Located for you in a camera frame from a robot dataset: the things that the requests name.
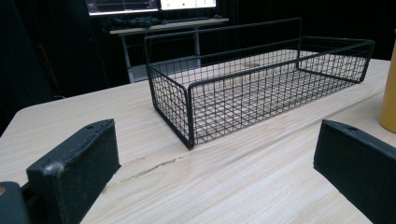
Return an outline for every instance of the monitor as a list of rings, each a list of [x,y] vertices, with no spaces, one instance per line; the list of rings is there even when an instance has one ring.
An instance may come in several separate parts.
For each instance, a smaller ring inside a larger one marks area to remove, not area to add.
[[[158,11],[157,0],[85,0],[90,16]]]
[[[216,0],[160,0],[162,10],[216,7]]]

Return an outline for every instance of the yellow cup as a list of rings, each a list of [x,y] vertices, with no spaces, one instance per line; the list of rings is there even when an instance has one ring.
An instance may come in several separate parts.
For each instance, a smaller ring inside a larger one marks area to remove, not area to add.
[[[396,133],[396,41],[393,47],[392,59],[385,87],[379,123],[382,127]]]

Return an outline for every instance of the desk leg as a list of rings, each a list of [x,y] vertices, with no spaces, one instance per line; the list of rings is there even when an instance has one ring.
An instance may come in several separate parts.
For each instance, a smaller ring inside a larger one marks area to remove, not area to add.
[[[128,54],[128,49],[127,49],[126,43],[125,43],[125,35],[120,35],[120,38],[121,38],[122,49],[124,51],[124,57],[125,57],[126,69],[128,71],[128,77],[129,77],[130,82],[134,83],[134,74],[132,73],[131,63],[129,62],[129,54]]]
[[[195,55],[201,56],[201,50],[199,46],[199,34],[194,34],[194,47],[195,47]],[[201,67],[201,59],[197,59],[197,67]]]

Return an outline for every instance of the metal mesh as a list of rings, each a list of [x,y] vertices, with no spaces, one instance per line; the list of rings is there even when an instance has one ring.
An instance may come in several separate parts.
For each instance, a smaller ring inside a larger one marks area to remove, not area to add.
[[[373,46],[301,37],[148,64],[154,107],[192,148],[362,82]]]

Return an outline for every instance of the background desk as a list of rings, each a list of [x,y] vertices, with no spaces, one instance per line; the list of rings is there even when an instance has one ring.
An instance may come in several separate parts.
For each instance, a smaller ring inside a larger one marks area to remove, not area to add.
[[[151,104],[147,81],[35,105],[0,138],[0,180],[25,169],[86,124],[116,121],[122,167],[83,223],[370,223],[313,169],[323,119],[396,146],[378,124],[389,62],[366,79],[188,151]]]
[[[170,30],[179,30],[179,29],[186,29],[192,28],[194,30],[198,30],[201,26],[209,26],[209,25],[219,25],[223,24],[224,22],[228,21],[228,19],[211,19],[206,21],[185,21],[185,22],[178,22],[178,23],[169,23],[165,25],[154,25],[149,28],[134,28],[134,29],[123,29],[123,30],[114,30],[110,31],[111,35],[118,35],[121,39],[122,49],[124,52],[126,67],[128,69],[128,76],[131,83],[135,81],[140,81],[142,79],[147,79],[147,77],[136,77],[132,71],[131,62],[129,60],[129,53],[128,48],[125,42],[125,36],[127,35],[138,35],[138,34],[145,34],[145,33],[154,33],[160,31],[170,31]],[[200,46],[199,46],[199,36],[198,34],[194,35],[194,45],[195,45],[195,55],[200,55]]]

